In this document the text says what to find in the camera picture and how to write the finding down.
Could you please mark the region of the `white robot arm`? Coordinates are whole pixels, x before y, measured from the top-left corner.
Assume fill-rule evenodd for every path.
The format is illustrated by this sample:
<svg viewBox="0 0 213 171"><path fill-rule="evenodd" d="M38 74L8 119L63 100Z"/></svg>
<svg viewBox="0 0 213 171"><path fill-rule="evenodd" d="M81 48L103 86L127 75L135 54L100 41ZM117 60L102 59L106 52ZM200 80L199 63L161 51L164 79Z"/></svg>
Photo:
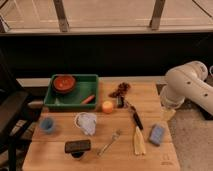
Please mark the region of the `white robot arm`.
<svg viewBox="0 0 213 171"><path fill-rule="evenodd" d="M179 108L189 99L213 116L213 87L205 82L206 65L191 61L171 68L165 74L166 85L160 92L161 103L170 109Z"/></svg>

